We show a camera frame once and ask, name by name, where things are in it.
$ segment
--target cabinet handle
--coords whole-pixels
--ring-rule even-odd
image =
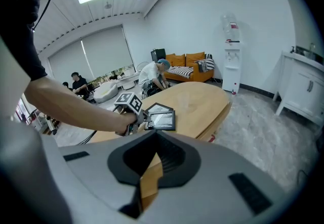
[[[311,82],[312,82],[312,81],[310,80],[310,81],[309,81],[309,85],[308,85],[307,92],[310,92],[310,87],[311,87],[311,85],[312,85]]]
[[[313,90],[313,85],[314,85],[314,82],[311,81],[311,86],[310,86],[310,90],[309,90],[309,92],[312,92],[312,90]]]

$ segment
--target countertop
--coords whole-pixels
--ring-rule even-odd
[[[283,52],[282,53],[283,56],[287,57],[287,58],[292,58],[295,60],[299,60],[303,63],[306,63],[314,68],[319,69],[320,71],[324,72],[324,65],[314,61],[314,60],[310,60],[308,58],[306,58],[305,56],[296,54],[296,53],[289,53],[289,52]]]

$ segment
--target cushion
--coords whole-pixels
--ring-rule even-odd
[[[93,98],[97,103],[103,103],[113,98],[118,94],[118,87],[114,82],[106,82],[101,84],[99,88],[95,90]]]
[[[170,66],[173,66],[173,56],[175,56],[175,54],[168,54],[166,55],[166,60],[170,62]]]
[[[183,54],[183,55],[180,55],[180,56],[177,56],[177,55],[174,55],[173,56],[173,66],[179,66],[179,67],[184,67],[186,66],[186,56]]]
[[[187,57],[186,57],[186,66],[187,67],[193,67],[195,61],[197,61],[197,60],[204,60],[204,59],[205,59],[205,53],[204,52],[187,54]]]

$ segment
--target cabinet door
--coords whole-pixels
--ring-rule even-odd
[[[291,77],[291,83],[289,85],[289,90],[287,93],[286,103],[291,106],[309,113],[307,105],[305,106],[305,100],[309,96],[307,91],[310,88],[310,81],[312,80],[312,75],[306,72],[297,71],[295,75]]]
[[[311,111],[311,116],[320,124],[324,120],[324,82],[317,77],[312,78],[312,87],[306,107]]]

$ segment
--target white shirt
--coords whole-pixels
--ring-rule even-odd
[[[160,72],[157,68],[156,63],[152,61],[142,69],[138,78],[138,84],[140,85],[140,87],[143,87],[143,84],[146,81],[158,78],[158,76],[160,76]]]

